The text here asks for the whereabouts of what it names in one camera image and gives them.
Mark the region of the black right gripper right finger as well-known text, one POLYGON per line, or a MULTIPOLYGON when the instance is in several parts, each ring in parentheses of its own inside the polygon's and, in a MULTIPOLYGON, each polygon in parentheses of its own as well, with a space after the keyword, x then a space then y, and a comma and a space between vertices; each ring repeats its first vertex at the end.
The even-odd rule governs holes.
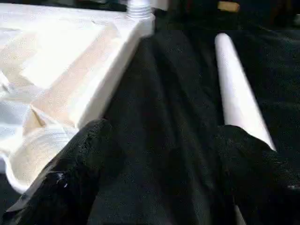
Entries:
POLYGON ((237 126, 217 129, 217 151, 248 225, 300 223, 300 173, 264 141, 237 126))

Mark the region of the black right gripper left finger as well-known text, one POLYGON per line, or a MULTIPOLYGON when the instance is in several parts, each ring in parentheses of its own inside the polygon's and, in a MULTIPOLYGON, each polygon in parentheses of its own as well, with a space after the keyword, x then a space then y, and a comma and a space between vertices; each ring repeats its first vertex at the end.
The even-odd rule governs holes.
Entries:
POLYGON ((104 119, 83 127, 2 216, 4 225, 85 225, 110 154, 104 119))

